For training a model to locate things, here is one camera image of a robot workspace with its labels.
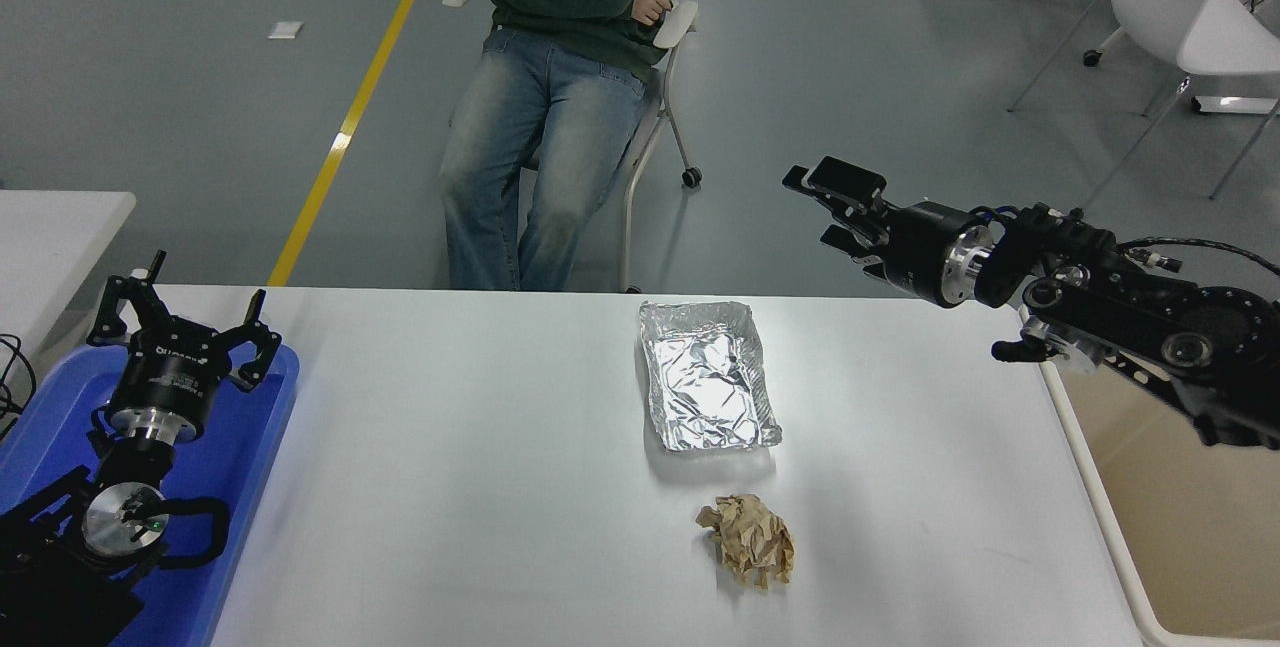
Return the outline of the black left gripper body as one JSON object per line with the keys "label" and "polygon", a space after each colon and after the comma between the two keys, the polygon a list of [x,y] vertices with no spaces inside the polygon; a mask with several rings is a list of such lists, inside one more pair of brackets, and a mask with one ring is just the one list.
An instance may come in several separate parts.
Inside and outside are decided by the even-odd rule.
{"label": "black left gripper body", "polygon": [[137,331],[125,370],[110,398],[110,418],[157,410],[205,422],[230,372],[230,347],[211,331],[174,327]]}

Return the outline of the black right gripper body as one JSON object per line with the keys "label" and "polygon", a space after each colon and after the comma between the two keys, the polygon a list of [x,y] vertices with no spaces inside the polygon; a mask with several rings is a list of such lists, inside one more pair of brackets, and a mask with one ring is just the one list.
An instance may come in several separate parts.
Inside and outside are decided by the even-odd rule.
{"label": "black right gripper body", "polygon": [[887,217],[884,278],[941,307],[975,297],[986,264],[986,222],[969,211],[924,201]]}

